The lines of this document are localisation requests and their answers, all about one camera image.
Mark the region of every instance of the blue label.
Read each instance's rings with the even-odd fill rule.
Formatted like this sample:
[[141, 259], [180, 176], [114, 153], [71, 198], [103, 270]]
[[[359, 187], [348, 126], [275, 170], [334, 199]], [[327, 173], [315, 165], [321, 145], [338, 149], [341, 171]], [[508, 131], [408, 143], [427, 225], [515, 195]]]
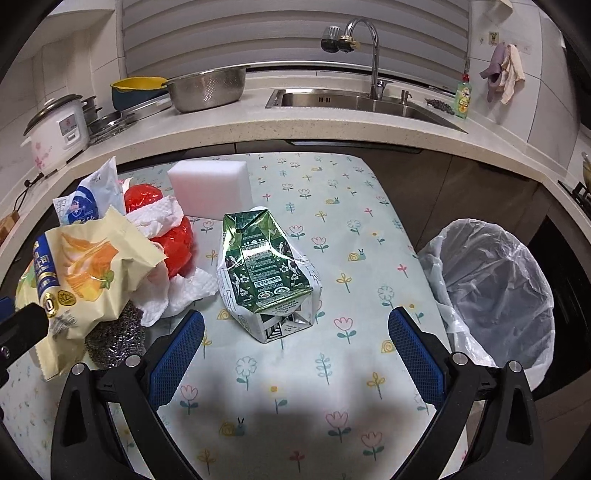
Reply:
[[92, 192], [83, 186], [78, 186], [67, 214], [68, 224], [76, 222], [86, 223], [88, 220], [98, 220], [99, 208]]
[[49, 250], [47, 237], [45, 234], [37, 238], [33, 245], [33, 268], [35, 269], [35, 278], [37, 279], [37, 296], [42, 298], [43, 293], [49, 287], [59, 287], [60, 282], [57, 279], [56, 266]]

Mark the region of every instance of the silver bolt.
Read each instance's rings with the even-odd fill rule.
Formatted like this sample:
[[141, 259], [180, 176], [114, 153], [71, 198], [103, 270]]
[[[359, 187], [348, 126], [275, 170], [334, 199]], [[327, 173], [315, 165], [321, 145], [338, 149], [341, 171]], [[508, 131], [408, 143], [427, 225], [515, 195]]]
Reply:
[[521, 364], [515, 360], [509, 362], [509, 368], [511, 368], [511, 371], [514, 371], [516, 374], [521, 372]]
[[125, 359], [125, 365], [128, 367], [137, 367], [140, 361], [141, 357], [139, 355], [130, 355]]
[[454, 353], [452, 360], [456, 365], [466, 365], [468, 363], [468, 357], [460, 352]]
[[84, 364], [76, 364], [72, 367], [72, 373], [74, 375], [80, 375], [84, 371]]

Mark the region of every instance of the gray roller blind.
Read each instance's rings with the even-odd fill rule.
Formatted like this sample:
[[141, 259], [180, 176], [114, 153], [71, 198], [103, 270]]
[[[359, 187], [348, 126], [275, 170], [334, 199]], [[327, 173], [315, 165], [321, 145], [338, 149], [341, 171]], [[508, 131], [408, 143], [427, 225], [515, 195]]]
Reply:
[[325, 53], [328, 25], [352, 17], [374, 22], [380, 69], [454, 88], [464, 71], [468, 0], [124, 0], [124, 47], [130, 75], [174, 77], [260, 61], [336, 61], [371, 65], [371, 37], [361, 48]]

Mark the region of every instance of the table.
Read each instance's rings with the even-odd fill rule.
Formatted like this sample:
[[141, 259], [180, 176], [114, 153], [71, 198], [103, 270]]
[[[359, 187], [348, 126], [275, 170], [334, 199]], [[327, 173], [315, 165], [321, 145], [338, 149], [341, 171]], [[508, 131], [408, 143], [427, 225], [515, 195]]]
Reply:
[[[377, 178], [356, 157], [262, 153], [246, 160], [256, 205], [267, 206], [318, 269], [316, 324], [261, 344], [234, 321], [219, 295], [195, 302], [206, 336], [173, 400], [158, 415], [204, 478], [385, 479], [433, 417], [388, 336], [387, 317], [404, 306], [426, 332], [449, 343], [416, 254]], [[121, 175], [173, 194], [173, 164]], [[215, 273], [221, 222], [190, 218], [199, 267]], [[169, 333], [183, 314], [161, 319], [148, 338]], [[64, 378], [44, 382], [30, 356], [0, 391], [5, 424], [49, 478], [53, 420]], [[135, 469], [150, 473], [115, 406]], [[462, 436], [446, 469], [466, 450]]]

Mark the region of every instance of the stainless steel sink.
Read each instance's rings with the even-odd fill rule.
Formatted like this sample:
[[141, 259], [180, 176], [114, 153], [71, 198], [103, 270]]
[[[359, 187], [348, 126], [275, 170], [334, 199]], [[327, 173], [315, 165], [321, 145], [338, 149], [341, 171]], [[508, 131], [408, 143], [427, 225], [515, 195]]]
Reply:
[[450, 121], [415, 103], [403, 105], [399, 99], [383, 97], [372, 100], [368, 95], [344, 90], [321, 90], [309, 88], [288, 88], [275, 90], [266, 108], [320, 107], [359, 110], [362, 112], [385, 113], [386, 115], [414, 118], [423, 122], [453, 128], [464, 132]]

